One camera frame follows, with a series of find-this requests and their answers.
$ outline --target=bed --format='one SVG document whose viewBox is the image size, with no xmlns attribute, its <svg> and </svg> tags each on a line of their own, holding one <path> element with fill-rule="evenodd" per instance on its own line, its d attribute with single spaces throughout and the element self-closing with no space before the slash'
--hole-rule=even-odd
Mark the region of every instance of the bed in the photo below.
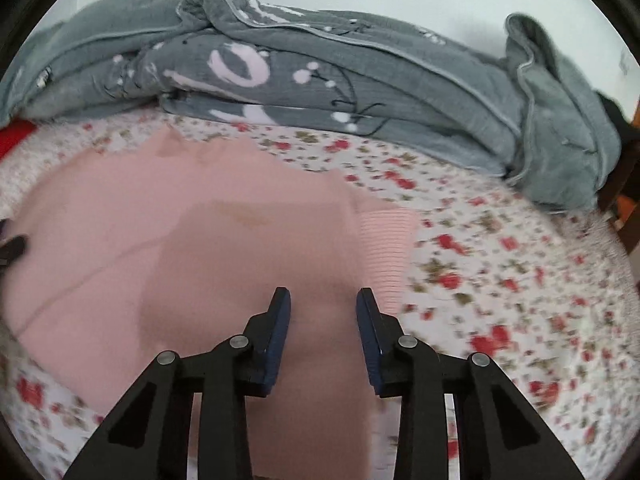
<svg viewBox="0 0 640 480">
<path fill-rule="evenodd" d="M 0 70 L 53 1 L 2 2 Z M 637 5 L 633 0 L 594 1 L 637 57 Z M 442 352 L 492 355 L 587 478 L 632 478 L 625 475 L 640 453 L 634 444 L 640 428 L 640 365 L 634 349 L 640 332 L 634 319 L 640 304 L 624 249 L 602 216 L 550 218 L 500 182 L 380 142 L 208 123 L 156 108 L 41 127 L 0 162 L 2 216 L 10 215 L 39 174 L 73 153 L 91 146 L 133 148 L 165 121 L 202 141 L 248 134 L 289 164 L 313 171 L 338 168 L 354 186 L 417 209 L 422 226 L 398 313 L 405 331 Z M 637 158 L 637 146 L 623 155 L 600 194 L 603 210 Z M 557 301 L 547 301 L 550 291 Z M 102 414 L 58 385 L 6 330 L 0 348 L 0 463 L 14 468 L 12 478 L 39 478 L 36 470 L 61 478 Z M 455 475 L 451 405 L 449 412 L 450 471 Z M 381 405 L 372 434 L 372 478 L 392 476 L 398 416 L 395 403 Z"/>
</svg>

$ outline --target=pink sweater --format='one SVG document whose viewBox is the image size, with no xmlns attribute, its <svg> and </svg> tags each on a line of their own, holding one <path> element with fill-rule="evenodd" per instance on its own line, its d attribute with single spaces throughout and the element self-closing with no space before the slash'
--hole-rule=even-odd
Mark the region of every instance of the pink sweater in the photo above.
<svg viewBox="0 0 640 480">
<path fill-rule="evenodd" d="M 286 286 L 278 383 L 248 403 L 254 473 L 364 480 L 373 391 L 355 298 L 372 286 L 396 310 L 416 227 L 337 172 L 167 128 L 135 153 L 84 152 L 33 189 L 12 225 L 31 243 L 6 277 L 4 316 L 105 413 L 158 352 L 211 350 Z"/>
</svg>

